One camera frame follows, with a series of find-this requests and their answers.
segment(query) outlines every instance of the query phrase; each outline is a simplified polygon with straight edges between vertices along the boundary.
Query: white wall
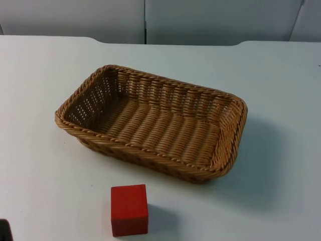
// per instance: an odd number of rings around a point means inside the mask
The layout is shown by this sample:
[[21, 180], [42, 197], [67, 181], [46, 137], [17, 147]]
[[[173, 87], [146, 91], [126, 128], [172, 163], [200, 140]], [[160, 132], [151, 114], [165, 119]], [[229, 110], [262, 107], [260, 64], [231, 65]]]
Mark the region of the white wall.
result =
[[0, 23], [6, 35], [144, 43], [144, 0], [0, 0]]
[[304, 0], [290, 40], [321, 42], [321, 0]]
[[301, 0], [146, 0], [147, 43], [288, 41]]

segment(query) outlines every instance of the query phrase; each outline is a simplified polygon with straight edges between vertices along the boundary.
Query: red block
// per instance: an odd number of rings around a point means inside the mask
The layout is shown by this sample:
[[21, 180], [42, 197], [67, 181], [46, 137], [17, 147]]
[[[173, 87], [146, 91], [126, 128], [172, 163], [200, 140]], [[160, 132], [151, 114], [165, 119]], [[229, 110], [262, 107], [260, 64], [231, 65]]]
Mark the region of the red block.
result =
[[114, 237], [148, 233], [144, 184], [111, 188], [111, 227]]

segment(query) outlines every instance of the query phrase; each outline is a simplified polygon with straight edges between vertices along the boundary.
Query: black object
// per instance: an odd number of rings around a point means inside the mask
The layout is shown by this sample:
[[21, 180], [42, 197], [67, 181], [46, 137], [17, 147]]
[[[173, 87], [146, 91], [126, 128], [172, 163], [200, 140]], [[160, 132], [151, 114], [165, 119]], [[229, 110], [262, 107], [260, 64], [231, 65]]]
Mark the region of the black object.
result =
[[10, 224], [5, 219], [0, 219], [0, 241], [14, 241], [11, 234]]

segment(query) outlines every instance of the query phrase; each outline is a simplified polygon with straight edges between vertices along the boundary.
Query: table surface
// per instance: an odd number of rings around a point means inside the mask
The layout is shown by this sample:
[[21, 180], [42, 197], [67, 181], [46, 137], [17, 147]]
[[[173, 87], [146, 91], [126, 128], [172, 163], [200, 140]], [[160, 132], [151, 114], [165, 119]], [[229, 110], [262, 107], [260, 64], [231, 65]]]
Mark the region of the table surface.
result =
[[[118, 64], [233, 93], [248, 105], [226, 176], [190, 184], [95, 153], [54, 112]], [[145, 183], [149, 234], [121, 240], [317, 240], [321, 43], [103, 44], [0, 36], [0, 218], [14, 240], [113, 240], [110, 187]]]

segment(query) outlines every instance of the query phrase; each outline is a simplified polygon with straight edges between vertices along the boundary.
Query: woven basket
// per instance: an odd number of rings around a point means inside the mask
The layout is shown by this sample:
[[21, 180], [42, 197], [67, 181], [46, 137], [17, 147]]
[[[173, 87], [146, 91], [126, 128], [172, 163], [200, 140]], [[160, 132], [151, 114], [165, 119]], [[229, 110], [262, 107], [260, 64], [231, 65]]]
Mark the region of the woven basket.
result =
[[232, 94], [107, 65], [62, 104], [55, 121], [95, 151], [203, 183], [231, 169], [246, 115]]

